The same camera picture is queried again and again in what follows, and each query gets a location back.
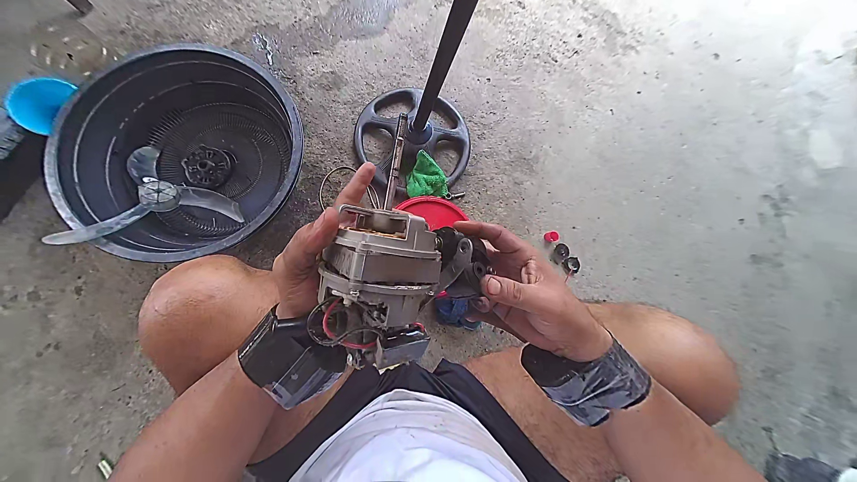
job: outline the white shirt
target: white shirt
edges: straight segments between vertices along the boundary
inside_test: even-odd
[[[301,465],[292,481],[525,482],[463,408],[395,389],[374,399]]]

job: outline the transparent fan blade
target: transparent fan blade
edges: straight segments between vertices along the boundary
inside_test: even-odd
[[[238,203],[212,190],[191,188],[188,186],[177,186],[180,194],[178,203],[182,206],[196,206],[198,208],[211,209],[224,216],[229,216],[239,223],[244,222],[244,216]]]
[[[42,243],[45,244],[74,244],[83,243],[84,241],[92,241],[95,238],[107,236],[112,232],[117,232],[120,229],[137,221],[139,218],[149,214],[151,209],[141,206],[140,204],[125,211],[122,214],[113,216],[108,220],[103,220],[99,223],[73,229],[71,231],[58,232],[49,234],[42,238]]]
[[[128,157],[128,174],[138,184],[157,179],[158,173],[155,171],[155,163],[158,162],[158,156],[160,156],[160,151],[149,146],[135,150]]]

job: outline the wristband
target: wristband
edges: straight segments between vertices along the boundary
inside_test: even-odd
[[[527,345],[521,364],[550,400],[574,421],[590,427],[604,423],[610,410],[637,405],[651,389],[649,373],[615,338],[606,353],[589,362]]]
[[[238,349],[238,363],[282,408],[293,408],[339,379],[345,350],[313,343],[305,316],[280,320],[276,313],[275,305],[256,325]]]

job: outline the hand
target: hand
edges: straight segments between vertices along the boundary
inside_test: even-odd
[[[278,318],[292,318],[309,313],[318,304],[318,255],[339,229],[338,207],[359,205],[375,175],[375,166],[364,163],[339,193],[334,208],[327,208],[319,218],[297,230],[291,241],[273,260],[273,277],[279,291]]]
[[[610,333],[535,247],[496,224],[459,221],[453,227],[490,243],[488,258],[497,273],[482,279],[487,299],[474,303],[482,313],[473,317],[577,361],[593,360],[610,348]]]

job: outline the blue container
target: blue container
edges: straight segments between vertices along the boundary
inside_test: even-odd
[[[74,84],[50,77],[23,81],[6,95],[6,111],[24,129],[49,136],[54,117],[75,90]]]

